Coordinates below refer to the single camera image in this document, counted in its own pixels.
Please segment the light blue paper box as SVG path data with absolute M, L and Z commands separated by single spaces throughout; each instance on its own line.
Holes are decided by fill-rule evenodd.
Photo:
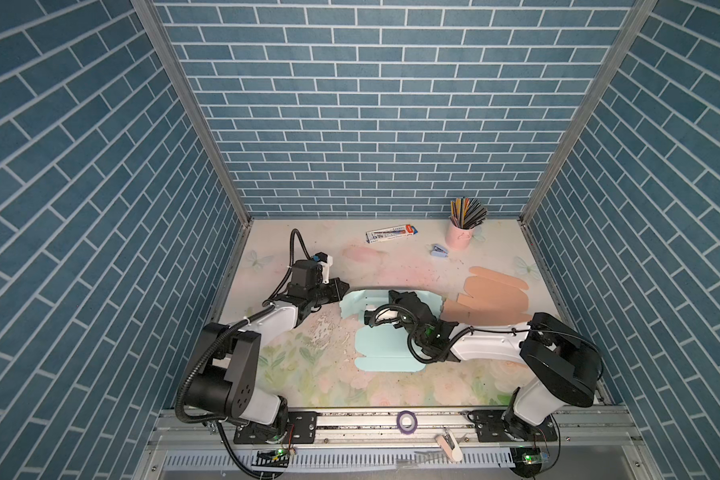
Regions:
M 339 302 L 343 319 L 356 316 L 361 328 L 354 346 L 359 357 L 356 367 L 365 372 L 413 373 L 425 368 L 407 348 L 407 332 L 392 325 L 369 327 L 364 314 L 389 302 L 389 289 L 367 289 L 347 293 Z

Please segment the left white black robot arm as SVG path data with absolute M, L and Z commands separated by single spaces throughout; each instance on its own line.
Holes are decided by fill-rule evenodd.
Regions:
M 287 400 L 256 386 L 260 350 L 343 299 L 349 285 L 330 276 L 332 264 L 323 252 L 298 260 L 286 290 L 265 301 L 263 310 L 235 324 L 203 327 L 178 385 L 179 421 L 250 426 L 263 442 L 281 440 L 288 430 Z

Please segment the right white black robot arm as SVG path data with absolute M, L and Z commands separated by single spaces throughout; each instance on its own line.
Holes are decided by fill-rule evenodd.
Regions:
M 528 367 L 532 379 L 515 389 L 501 416 L 515 441 L 532 439 L 564 406 L 591 407 L 604 370 L 594 343 L 544 312 L 505 327 L 473 326 L 441 319 L 413 291 L 390 290 L 386 303 L 364 308 L 362 320 L 371 329 L 403 330 L 408 356 L 421 365 L 501 360 Z

